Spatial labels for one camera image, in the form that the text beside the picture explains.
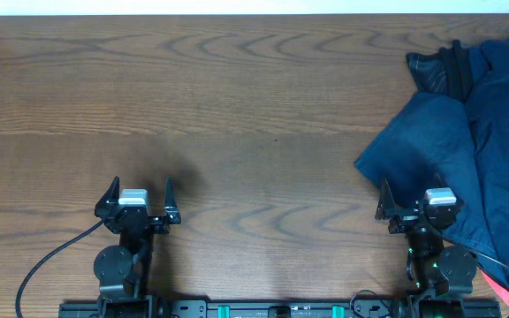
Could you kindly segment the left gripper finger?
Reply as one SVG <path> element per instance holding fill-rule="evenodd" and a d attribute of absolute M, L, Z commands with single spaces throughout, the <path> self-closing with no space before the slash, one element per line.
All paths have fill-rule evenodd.
<path fill-rule="evenodd" d="M 107 217 L 111 210 L 117 206 L 120 195 L 120 178 L 113 178 L 108 190 L 101 199 L 95 204 L 95 216 Z"/>
<path fill-rule="evenodd" d="M 169 224 L 181 224 L 181 214 L 173 191 L 171 177 L 168 177 L 165 183 L 164 210 Z"/>

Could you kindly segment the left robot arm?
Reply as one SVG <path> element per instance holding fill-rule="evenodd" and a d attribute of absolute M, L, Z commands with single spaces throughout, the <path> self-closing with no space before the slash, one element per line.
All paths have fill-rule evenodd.
<path fill-rule="evenodd" d="M 171 180 L 165 183 L 164 214 L 151 216 L 148 191 L 120 189 L 115 177 L 109 189 L 95 204 L 95 216 L 119 243 L 105 247 L 94 261 L 100 295 L 96 317 L 158 318 L 171 315 L 170 306 L 147 292 L 154 236 L 167 234 L 181 223 Z"/>

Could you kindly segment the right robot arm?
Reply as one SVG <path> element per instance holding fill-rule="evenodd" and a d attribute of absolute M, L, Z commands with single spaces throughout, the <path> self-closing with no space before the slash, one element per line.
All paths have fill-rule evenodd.
<path fill-rule="evenodd" d="M 457 244 L 444 244 L 443 230 L 456 222 L 461 201 L 449 187 L 431 188 L 410 208 L 398 206 L 387 180 L 375 219 L 408 243 L 406 274 L 416 290 L 391 305 L 394 317 L 464 317 L 463 297 L 473 291 L 476 259 Z"/>

